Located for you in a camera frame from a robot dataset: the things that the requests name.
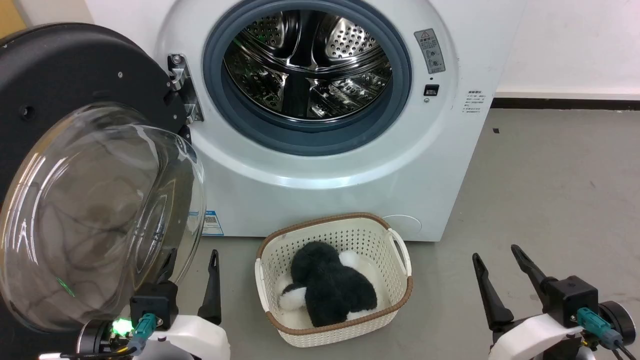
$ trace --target washing machine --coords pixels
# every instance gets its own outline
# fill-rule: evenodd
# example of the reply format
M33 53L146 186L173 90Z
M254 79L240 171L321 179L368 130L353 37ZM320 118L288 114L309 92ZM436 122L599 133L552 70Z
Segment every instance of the washing machine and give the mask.
M86 4L96 25L168 75L153 110L133 99L150 94L131 90L93 98L132 106L193 145L204 235L266 236L366 211L407 240L439 241L525 0ZM103 73L148 81L137 61ZM58 101L75 91L60 84Z

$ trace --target green led light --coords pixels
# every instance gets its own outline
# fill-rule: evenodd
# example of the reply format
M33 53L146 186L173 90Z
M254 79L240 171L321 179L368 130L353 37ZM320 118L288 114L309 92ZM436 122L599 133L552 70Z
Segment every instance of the green led light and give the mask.
M69 295L76 297L76 294L73 292L73 290L71 290L71 288L69 288L67 284L65 284L65 282L62 281L62 279L60 279L59 277L56 277L56 280L58 280L58 284L60 284L60 286L62 286L69 293Z
M133 325L129 319L117 319L111 323L111 332L120 336L126 336L128 332L133 331Z

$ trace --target brown basket rim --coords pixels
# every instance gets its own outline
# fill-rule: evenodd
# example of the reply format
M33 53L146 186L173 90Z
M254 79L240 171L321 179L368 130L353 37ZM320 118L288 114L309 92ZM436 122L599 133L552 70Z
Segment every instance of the brown basket rim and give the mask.
M262 245L260 245L260 248L258 249L257 259L260 259L262 257L262 253L264 252L264 249L266 248L268 243L270 243L272 240L274 240L275 238L277 238L277 237L279 237L279 236L281 236L283 234L290 233L292 231L300 230L300 229L303 229L305 227L310 227L310 226L313 226L313 225L325 224L325 223L328 223L328 222L334 222L334 221L339 221L339 220L347 220L347 219L351 219L351 218L368 218L370 220L376 221L377 223L382 225L385 229L391 228L389 226L389 224L386 221L384 221L384 219L382 219L381 217L379 217L377 215L371 214L371 213L348 213L348 214L343 214L343 215L334 215L334 216L331 216L331 217L319 218L319 219L315 219L315 220L311 220L311 221L307 221L307 222L302 222L300 224L292 225L292 226L289 226L289 227L285 227L284 229L278 230L278 231L270 234L269 236L267 236L264 239L264 241L262 242ZM290 327L286 327L286 326L282 325L275 318L275 316L273 316L273 314L271 314L271 311L267 311L266 315L267 315L267 318L269 319L269 321L271 322L271 324L276 329L278 329L279 331L284 332L285 334L295 335L295 336L318 334L320 332L333 331L333 330L338 330L338 329L344 329L346 327L360 325L361 323L365 323L365 322L371 321L373 319L377 319L377 318L380 318L382 316L389 315L390 313L393 313L395 311L398 311L401 307L403 307L406 304L407 300L409 300L409 297L411 296L412 290L413 290L413 278L411 276L409 276L409 277L406 278L406 291L404 292L403 297L400 299L400 301L398 301L393 306L389 306L389 307L387 307L385 309L377 311L377 312L375 312L373 314L369 314L367 316L363 316L361 318L348 320L348 321L337 323L337 324L334 324L334 325L327 325L327 326L322 326L322 327L312 327L312 328L309 328L309 329L292 329Z

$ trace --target gray floor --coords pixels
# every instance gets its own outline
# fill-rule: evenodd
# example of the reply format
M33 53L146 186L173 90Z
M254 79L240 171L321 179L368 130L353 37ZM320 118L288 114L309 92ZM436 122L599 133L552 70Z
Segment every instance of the gray floor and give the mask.
M492 110L442 242L408 245L413 295L387 327L324 347L288 345L258 300L256 239L204 238L179 306L195 313L207 257L218 249L222 326L233 359L486 359L491 333L474 252L516 317L541 306L509 251L512 243L547 275L578 275L600 290L601 300L617 300L640 318L639 235L640 112ZM640 345L631 350L640 356ZM597 355L613 359L606 350Z

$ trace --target sticker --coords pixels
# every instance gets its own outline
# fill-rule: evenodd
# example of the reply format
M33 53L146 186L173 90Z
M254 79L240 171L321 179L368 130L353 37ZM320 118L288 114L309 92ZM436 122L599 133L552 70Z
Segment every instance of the sticker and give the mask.
M442 52L440 50L440 44L438 38L433 29L420 30L413 33L415 39L418 40L424 61L427 62L427 69L430 74L436 72L443 72L444 59L442 58Z
M469 90L465 103L462 106L462 112L465 114L478 114L483 111L486 106L487 96L480 90Z
M202 235L204 236L224 236L222 226L218 221L215 211L207 210L204 216L204 226L202 227Z

